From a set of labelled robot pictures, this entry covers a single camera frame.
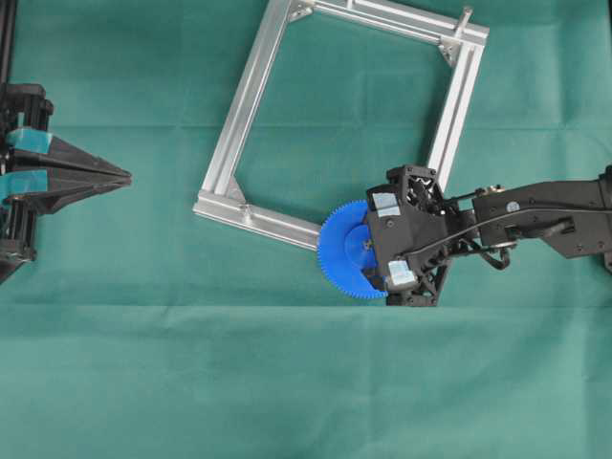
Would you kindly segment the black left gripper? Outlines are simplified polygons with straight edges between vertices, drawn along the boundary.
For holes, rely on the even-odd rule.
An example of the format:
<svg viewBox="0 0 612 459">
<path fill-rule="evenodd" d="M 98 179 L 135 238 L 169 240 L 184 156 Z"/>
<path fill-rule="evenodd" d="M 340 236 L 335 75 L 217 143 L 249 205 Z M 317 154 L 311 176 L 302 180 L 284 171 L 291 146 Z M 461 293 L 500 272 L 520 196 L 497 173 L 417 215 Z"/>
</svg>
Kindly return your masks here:
<svg viewBox="0 0 612 459">
<path fill-rule="evenodd" d="M 35 259 L 37 211 L 26 202 L 26 196 L 49 189 L 48 173 L 38 163 L 38 155 L 46 154 L 46 162 L 52 166 L 123 180 L 44 193 L 42 215 L 131 185 L 130 172 L 49 133 L 53 113 L 54 105 L 42 86 L 1 85 L 1 258 L 6 261 Z"/>
</svg>

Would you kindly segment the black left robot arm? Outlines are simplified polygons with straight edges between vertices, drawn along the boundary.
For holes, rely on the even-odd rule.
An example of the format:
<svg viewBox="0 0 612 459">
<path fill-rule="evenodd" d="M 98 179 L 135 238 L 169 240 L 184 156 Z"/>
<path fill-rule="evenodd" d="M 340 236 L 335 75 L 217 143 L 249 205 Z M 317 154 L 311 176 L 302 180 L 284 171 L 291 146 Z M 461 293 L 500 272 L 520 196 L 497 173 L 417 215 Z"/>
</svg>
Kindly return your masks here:
<svg viewBox="0 0 612 459">
<path fill-rule="evenodd" d="M 131 174 L 48 130 L 39 84 L 9 82 L 17 3 L 1 3 L 1 274 L 36 258 L 37 219 L 131 184 Z"/>
</svg>

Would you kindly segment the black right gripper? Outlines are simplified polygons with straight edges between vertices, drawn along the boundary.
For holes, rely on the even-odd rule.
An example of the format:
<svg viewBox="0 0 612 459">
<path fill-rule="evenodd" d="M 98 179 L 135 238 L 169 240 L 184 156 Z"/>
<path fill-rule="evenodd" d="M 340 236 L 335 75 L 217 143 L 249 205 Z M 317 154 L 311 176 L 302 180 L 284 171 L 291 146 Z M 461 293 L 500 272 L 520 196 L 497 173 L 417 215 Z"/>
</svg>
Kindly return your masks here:
<svg viewBox="0 0 612 459">
<path fill-rule="evenodd" d="M 386 179 L 367 190 L 364 222 L 376 266 L 364 276 L 388 305 L 434 306 L 452 256 L 468 248 L 455 233 L 473 224 L 473 211 L 444 198 L 433 169 L 404 165 Z"/>
</svg>

